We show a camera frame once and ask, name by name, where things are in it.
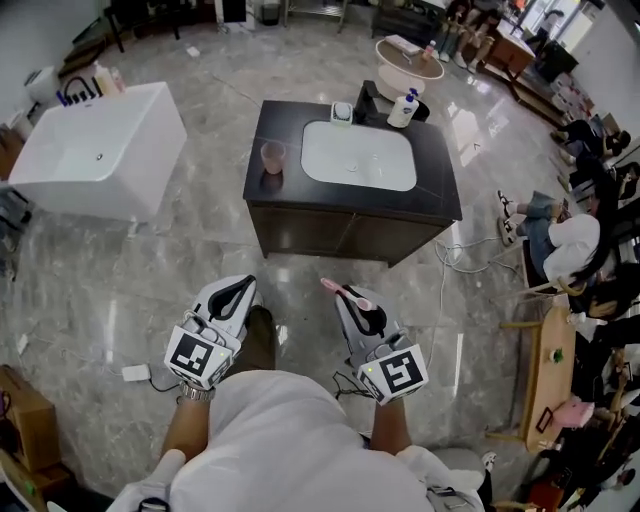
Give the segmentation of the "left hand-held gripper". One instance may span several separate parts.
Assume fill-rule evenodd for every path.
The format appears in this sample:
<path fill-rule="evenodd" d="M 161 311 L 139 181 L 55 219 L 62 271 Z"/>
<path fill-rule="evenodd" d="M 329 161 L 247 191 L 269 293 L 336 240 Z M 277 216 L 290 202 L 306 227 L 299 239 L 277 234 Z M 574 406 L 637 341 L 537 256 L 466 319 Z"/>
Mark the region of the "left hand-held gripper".
<path fill-rule="evenodd" d="M 166 367 L 191 387 L 210 391 L 231 368 L 246 336 L 251 308 L 262 304 L 256 277 L 234 275 L 206 285 L 194 309 L 173 328 Z"/>

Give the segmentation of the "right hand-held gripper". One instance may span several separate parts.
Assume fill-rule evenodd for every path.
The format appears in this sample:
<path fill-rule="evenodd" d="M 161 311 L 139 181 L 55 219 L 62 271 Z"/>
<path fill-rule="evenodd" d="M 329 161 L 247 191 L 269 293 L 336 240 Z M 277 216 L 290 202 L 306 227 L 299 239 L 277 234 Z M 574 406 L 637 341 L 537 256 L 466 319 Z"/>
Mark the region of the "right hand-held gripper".
<path fill-rule="evenodd" d="M 341 293 L 335 294 L 341 330 L 351 351 L 347 364 L 356 380 L 379 405 L 424 387 L 429 377 L 421 347 L 409 339 L 405 329 L 400 330 L 393 303 L 367 288 L 353 285 L 345 288 L 376 306 L 375 310 L 363 311 Z M 363 339 L 366 336 L 389 337 L 380 341 L 372 337 Z"/>

